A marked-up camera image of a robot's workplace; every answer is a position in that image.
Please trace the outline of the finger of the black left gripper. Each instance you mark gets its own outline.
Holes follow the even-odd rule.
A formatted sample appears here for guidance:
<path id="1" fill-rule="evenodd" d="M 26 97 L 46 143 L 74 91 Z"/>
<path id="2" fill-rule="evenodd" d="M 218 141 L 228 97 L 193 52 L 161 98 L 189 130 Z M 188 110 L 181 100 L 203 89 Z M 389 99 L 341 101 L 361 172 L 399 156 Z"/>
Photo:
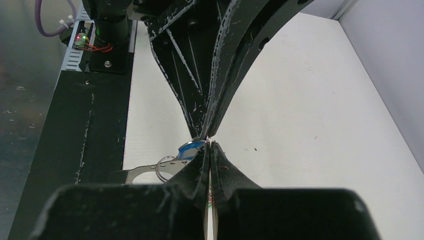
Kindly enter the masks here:
<path id="1" fill-rule="evenodd" d="M 202 137 L 212 137 L 252 64 L 273 36 L 310 0 L 232 0 L 211 59 Z"/>
<path id="2" fill-rule="evenodd" d="M 214 48 L 228 0 L 134 0 L 151 51 L 181 106 L 191 138 L 204 139 Z"/>

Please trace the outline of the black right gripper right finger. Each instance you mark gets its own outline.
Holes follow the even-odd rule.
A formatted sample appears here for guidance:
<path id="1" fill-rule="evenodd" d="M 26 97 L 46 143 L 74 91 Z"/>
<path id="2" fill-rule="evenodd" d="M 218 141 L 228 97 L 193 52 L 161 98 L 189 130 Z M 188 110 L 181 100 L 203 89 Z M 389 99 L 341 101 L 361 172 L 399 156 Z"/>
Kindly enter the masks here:
<path id="1" fill-rule="evenodd" d="M 210 146 L 216 240 L 378 240 L 366 204 L 343 188 L 262 188 Z"/>

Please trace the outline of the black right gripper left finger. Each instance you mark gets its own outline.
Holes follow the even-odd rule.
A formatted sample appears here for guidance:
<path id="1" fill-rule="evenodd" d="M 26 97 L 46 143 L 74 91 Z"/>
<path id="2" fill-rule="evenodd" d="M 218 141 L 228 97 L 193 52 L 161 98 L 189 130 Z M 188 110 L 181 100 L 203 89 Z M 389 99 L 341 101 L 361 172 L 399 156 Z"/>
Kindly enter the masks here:
<path id="1" fill-rule="evenodd" d="M 48 199 L 32 240 L 205 240 L 210 145 L 163 184 L 66 185 Z"/>

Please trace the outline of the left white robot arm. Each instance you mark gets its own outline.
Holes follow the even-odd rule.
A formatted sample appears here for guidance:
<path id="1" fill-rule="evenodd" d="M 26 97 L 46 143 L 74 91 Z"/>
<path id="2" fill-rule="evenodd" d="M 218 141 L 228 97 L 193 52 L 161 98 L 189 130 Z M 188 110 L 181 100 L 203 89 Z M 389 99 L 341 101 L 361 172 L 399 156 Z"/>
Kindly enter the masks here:
<path id="1" fill-rule="evenodd" d="M 192 139 L 213 137 L 247 72 L 308 0 L 85 0 L 95 36 L 126 42 L 142 21 L 152 55 L 179 102 Z"/>

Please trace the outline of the blue tagged key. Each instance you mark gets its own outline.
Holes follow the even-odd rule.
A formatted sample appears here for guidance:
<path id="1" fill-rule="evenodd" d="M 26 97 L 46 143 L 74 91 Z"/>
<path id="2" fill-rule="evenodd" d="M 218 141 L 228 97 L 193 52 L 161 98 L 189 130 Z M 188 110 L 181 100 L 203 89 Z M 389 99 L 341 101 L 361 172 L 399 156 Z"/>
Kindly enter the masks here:
<path id="1" fill-rule="evenodd" d="M 196 155 L 199 149 L 206 143 L 206 140 L 191 140 L 183 144 L 178 148 L 178 154 L 176 156 L 179 160 L 191 161 Z"/>

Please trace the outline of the grey perforated key organizer plate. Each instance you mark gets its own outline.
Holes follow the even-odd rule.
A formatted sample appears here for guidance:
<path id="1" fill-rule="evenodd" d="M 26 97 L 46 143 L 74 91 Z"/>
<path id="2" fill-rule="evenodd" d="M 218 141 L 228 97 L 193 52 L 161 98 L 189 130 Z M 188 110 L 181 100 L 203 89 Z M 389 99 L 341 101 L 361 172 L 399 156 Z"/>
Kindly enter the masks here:
<path id="1" fill-rule="evenodd" d="M 170 174 L 173 177 L 175 174 L 180 172 L 187 164 L 189 164 L 193 158 L 183 159 L 176 156 L 165 156 L 160 159 L 157 163 L 152 165 L 142 165 L 133 169 L 123 170 L 126 173 L 125 185 L 133 185 L 136 177 L 148 173 L 154 172 L 156 177 L 162 182 L 165 183 L 169 180 L 162 175 L 162 173 Z"/>

